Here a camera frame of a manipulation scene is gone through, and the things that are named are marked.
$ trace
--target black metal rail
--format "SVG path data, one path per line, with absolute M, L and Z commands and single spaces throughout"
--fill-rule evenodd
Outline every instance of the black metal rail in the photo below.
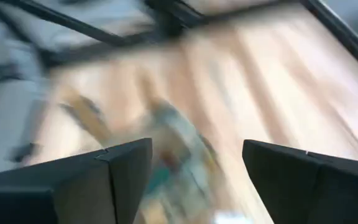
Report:
M 31 0 L 0 0 L 0 3 L 18 7 L 35 17 L 65 26 L 100 41 L 100 43 L 80 47 L 75 50 L 51 52 L 48 49 L 41 48 L 36 40 L 30 38 L 29 34 L 20 29 L 18 22 L 10 18 L 0 8 L 0 20 L 8 26 L 18 39 L 28 42 L 35 47 L 47 67 L 77 62 L 79 60 L 89 60 L 90 58 L 108 54 L 114 49 L 123 47 L 163 43 L 180 37 L 188 29 L 225 21 L 233 17 L 252 15 L 253 13 L 292 5 L 293 3 L 302 3 L 358 59 L 358 36 L 354 35 L 338 18 L 329 13 L 318 0 L 267 1 L 263 4 L 247 6 L 216 15 L 203 15 L 181 0 L 145 0 L 145 5 L 151 9 L 155 19 L 155 27 L 147 32 L 124 37 L 110 34 Z

